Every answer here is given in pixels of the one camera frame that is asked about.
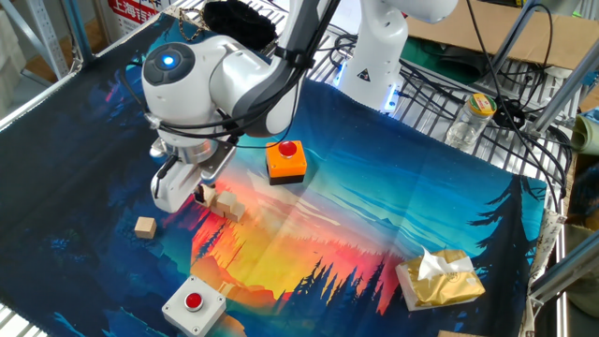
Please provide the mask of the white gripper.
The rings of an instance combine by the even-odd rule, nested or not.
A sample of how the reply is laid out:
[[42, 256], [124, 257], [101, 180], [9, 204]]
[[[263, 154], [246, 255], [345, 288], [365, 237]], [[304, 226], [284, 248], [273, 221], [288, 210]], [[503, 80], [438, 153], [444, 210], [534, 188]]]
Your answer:
[[180, 161], [165, 163], [151, 180], [151, 195], [154, 205], [168, 213], [177, 212], [194, 192], [194, 200], [204, 204], [204, 189], [199, 184], [200, 165], [184, 164]]

